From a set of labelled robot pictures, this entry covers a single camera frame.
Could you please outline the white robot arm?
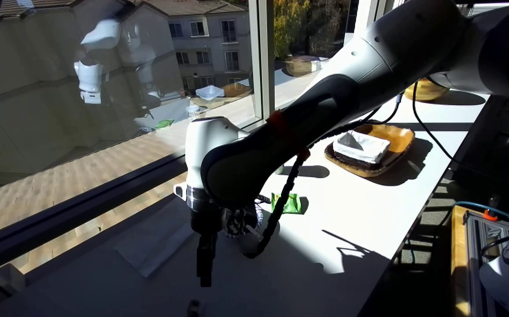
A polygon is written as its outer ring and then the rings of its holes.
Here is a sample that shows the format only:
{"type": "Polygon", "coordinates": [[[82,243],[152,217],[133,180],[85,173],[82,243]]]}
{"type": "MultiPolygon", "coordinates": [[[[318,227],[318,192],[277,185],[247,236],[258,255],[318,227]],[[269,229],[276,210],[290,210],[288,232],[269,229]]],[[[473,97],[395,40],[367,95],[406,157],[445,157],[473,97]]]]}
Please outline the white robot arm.
{"type": "Polygon", "coordinates": [[[218,234],[239,238],[258,257],[284,213],[277,201],[263,238],[249,243],[254,201],[283,164],[299,169],[309,148],[344,132],[413,83],[429,77],[445,88],[509,97],[509,5],[466,16],[462,0],[408,0],[365,33],[351,37],[313,85],[258,130],[246,134],[225,116],[188,127],[184,201],[200,234],[198,276],[212,284],[218,234]]]}

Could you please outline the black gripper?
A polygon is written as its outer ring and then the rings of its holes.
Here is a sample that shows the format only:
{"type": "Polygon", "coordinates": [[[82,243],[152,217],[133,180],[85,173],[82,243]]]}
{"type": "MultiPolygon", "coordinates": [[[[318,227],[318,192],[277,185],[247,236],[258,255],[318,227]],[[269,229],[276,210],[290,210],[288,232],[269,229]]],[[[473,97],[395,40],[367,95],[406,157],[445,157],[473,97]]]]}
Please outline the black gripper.
{"type": "Polygon", "coordinates": [[[200,197],[193,201],[193,229],[200,234],[198,276],[202,287],[209,287],[214,275],[218,236],[223,229],[225,208],[214,199],[200,197]]]}

